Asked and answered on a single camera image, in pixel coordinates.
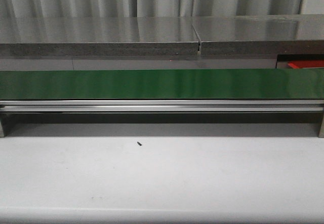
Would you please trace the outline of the grey stone counter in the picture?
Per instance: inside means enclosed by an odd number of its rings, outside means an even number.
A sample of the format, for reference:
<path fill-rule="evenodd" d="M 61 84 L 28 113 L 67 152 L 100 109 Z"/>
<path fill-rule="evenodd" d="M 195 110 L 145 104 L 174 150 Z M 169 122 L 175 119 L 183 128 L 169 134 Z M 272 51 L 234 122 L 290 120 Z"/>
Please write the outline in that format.
<path fill-rule="evenodd" d="M 1 70 L 140 68 L 198 51 L 188 18 L 1 19 Z"/>
<path fill-rule="evenodd" d="M 202 59 L 232 60 L 234 68 L 323 60 L 323 15 L 195 17 Z"/>

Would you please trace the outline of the red plastic tray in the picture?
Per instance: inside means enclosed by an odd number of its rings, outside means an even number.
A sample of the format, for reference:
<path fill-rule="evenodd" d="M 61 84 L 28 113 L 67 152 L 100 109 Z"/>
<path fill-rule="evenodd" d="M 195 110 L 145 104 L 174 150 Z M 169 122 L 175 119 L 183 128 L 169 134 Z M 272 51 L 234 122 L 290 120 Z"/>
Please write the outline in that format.
<path fill-rule="evenodd" d="M 288 66 L 293 69 L 303 68 L 324 68 L 323 60 L 295 60 L 288 62 Z"/>

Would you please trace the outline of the grey stone counter left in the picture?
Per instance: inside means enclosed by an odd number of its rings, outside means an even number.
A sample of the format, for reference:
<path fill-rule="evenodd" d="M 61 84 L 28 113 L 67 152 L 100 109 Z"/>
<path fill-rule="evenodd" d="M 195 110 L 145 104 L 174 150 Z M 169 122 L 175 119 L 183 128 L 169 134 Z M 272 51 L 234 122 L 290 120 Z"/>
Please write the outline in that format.
<path fill-rule="evenodd" d="M 1 19 L 1 70 L 140 68 L 198 51 L 188 18 Z"/>

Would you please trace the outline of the green conveyor belt unit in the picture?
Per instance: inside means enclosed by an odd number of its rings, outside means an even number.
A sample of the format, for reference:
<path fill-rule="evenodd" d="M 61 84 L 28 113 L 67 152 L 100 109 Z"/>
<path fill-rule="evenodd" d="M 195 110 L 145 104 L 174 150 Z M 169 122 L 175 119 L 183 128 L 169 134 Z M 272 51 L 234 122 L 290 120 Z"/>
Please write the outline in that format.
<path fill-rule="evenodd" d="M 323 69 L 2 71 L 1 123 L 25 113 L 323 113 Z"/>

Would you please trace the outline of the grey stone counter right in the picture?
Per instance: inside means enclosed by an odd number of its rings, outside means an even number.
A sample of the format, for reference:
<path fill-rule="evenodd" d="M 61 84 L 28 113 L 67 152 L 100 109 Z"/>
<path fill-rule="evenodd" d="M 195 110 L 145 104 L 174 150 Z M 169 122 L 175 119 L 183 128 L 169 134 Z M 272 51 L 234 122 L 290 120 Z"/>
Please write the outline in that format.
<path fill-rule="evenodd" d="M 323 60 L 323 15 L 195 17 L 202 59 L 232 60 L 234 68 Z"/>

